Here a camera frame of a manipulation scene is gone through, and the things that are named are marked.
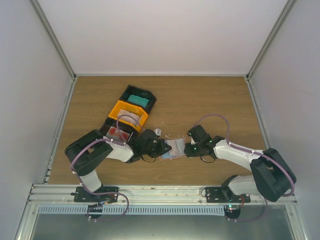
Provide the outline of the black bin with teal cards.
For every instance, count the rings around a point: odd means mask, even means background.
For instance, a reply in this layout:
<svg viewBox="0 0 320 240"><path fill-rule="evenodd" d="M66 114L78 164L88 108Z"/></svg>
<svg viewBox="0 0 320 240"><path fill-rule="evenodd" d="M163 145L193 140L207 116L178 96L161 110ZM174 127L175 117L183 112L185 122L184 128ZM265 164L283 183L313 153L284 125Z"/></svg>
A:
<svg viewBox="0 0 320 240"><path fill-rule="evenodd" d="M139 106L143 108L147 114L150 114L157 98L148 90L128 85L119 100Z"/></svg>

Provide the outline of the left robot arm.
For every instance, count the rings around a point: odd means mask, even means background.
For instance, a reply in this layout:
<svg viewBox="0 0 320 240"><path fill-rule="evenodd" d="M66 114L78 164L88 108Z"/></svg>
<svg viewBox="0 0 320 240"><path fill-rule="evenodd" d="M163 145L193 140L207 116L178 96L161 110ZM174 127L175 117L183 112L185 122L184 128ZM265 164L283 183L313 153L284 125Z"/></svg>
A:
<svg viewBox="0 0 320 240"><path fill-rule="evenodd" d="M105 159L134 163L144 155L156 159L171 150L172 147L150 129L130 137L127 142L103 136L95 129L67 146L64 153L70 162L70 169L84 185L86 197L98 202L103 197L103 184L96 168Z"/></svg>

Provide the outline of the yellow bin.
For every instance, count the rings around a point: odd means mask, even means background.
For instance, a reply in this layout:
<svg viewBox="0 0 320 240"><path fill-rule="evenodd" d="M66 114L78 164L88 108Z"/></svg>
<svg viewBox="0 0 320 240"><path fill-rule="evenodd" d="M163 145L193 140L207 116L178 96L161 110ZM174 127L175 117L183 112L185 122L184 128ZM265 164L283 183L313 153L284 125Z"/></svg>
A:
<svg viewBox="0 0 320 240"><path fill-rule="evenodd" d="M140 132L142 126L148 118L147 112L140 106L118 100L108 117L133 127Z"/></svg>

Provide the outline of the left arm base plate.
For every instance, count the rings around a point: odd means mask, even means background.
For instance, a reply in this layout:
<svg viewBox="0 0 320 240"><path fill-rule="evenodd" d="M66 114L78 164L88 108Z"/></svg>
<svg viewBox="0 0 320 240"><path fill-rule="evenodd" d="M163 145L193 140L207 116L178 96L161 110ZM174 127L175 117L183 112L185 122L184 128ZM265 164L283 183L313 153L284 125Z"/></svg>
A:
<svg viewBox="0 0 320 240"><path fill-rule="evenodd" d="M116 203L118 201L117 192L119 188L116 186L103 186L96 193L108 193L103 195L95 195L87 192L82 186L78 186L70 195L76 203L100 203L108 204Z"/></svg>

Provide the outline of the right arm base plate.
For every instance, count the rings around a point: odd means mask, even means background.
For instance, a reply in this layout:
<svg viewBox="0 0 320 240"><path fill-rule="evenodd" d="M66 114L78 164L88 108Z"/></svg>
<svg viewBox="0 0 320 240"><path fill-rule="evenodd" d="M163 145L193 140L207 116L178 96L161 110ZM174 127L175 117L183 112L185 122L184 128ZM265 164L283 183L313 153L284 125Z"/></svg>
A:
<svg viewBox="0 0 320 240"><path fill-rule="evenodd" d="M246 194L235 195L231 190L226 187L214 186L205 187L204 195L207 203L250 203L251 198Z"/></svg>

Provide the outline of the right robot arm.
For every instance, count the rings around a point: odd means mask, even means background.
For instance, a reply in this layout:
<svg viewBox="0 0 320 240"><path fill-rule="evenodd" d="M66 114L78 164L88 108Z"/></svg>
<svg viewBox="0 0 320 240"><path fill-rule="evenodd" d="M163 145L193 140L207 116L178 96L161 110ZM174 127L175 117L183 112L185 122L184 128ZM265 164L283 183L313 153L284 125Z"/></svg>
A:
<svg viewBox="0 0 320 240"><path fill-rule="evenodd" d="M226 160L251 172L248 176L233 175L221 185L221 196L226 202L232 203L245 194L260 194L266 200L276 202L294 194L297 178L276 149L255 150L234 144L222 136L211 137L199 124L187 135L191 138L184 148L188 158Z"/></svg>

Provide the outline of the black bin with red cards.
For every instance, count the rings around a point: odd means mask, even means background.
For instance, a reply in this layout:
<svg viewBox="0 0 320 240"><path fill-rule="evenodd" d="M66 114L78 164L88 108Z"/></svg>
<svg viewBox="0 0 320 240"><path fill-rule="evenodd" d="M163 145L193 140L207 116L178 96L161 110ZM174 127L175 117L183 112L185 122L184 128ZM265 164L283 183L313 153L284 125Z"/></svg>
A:
<svg viewBox="0 0 320 240"><path fill-rule="evenodd" d="M102 135L117 142L127 142L131 137L138 136L139 132L131 125L119 122L113 118L107 117L99 129Z"/></svg>

